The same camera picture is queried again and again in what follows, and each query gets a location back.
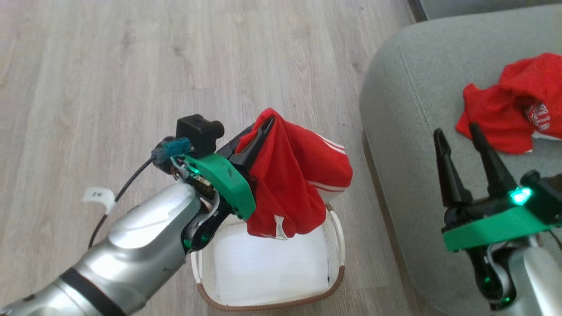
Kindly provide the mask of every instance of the gray couch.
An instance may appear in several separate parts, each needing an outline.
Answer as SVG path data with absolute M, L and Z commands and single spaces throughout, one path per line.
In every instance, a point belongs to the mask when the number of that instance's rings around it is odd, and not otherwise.
M 561 0 L 410 0 L 423 20 L 561 2 Z
M 465 185 L 486 195 L 470 140 L 454 129 L 469 83 L 486 88 L 505 65 L 542 52 L 562 54 L 562 5 L 438 19 L 412 25 L 376 53 L 360 110 L 370 154 L 408 274 L 446 315 L 490 315 L 463 253 L 447 253 L 432 132 L 441 127 Z M 533 152 L 502 155 L 518 180 L 529 169 L 562 173 L 562 142 L 535 140 Z M 562 263 L 548 235 L 546 246 Z

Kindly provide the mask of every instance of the laminate flooring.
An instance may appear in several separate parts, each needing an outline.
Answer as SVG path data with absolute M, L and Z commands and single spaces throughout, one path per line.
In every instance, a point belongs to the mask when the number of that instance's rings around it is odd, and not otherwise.
M 272 107 L 346 146 L 355 176 L 333 201 L 346 276 L 318 303 L 238 315 L 438 315 L 380 210 L 358 109 L 373 54 L 413 22 L 407 0 L 2 0 L 0 305 L 81 257 L 103 212 L 84 190 L 119 190 L 177 118 L 222 121 L 222 145 Z M 148 168 L 99 235 L 172 182 Z M 139 315 L 226 313 L 186 265 Z

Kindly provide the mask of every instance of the blue cable connector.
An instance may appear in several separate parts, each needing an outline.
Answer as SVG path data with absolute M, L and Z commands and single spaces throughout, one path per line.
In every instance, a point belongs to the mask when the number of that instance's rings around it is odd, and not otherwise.
M 169 143 L 163 144 L 162 147 L 152 150 L 152 156 L 155 157 L 156 164 L 162 163 L 171 157 L 185 155 L 191 151 L 191 142 L 187 137 L 181 137 Z

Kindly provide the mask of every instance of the white basket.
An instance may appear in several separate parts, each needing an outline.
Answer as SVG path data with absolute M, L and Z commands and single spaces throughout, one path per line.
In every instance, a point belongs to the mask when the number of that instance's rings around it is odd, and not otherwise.
M 285 308 L 337 290 L 345 273 L 345 242 L 329 204 L 322 226 L 286 241 L 252 237 L 244 221 L 230 216 L 207 247 L 191 253 L 191 264 L 201 296 L 217 309 Z

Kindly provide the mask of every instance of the white basket liner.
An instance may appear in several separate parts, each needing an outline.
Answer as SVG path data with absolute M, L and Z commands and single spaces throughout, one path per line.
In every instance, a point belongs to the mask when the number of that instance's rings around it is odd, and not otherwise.
M 255 243 L 255 252 L 240 249 L 249 243 Z M 325 250 L 311 248 L 320 245 Z M 222 261 L 216 263 L 215 256 Z M 245 222 L 230 216 L 205 249 L 191 253 L 191 262 L 196 282 L 220 305 L 285 303 L 322 294 L 334 285 L 345 264 L 345 242 L 333 211 L 315 231 L 289 241 L 251 237 Z

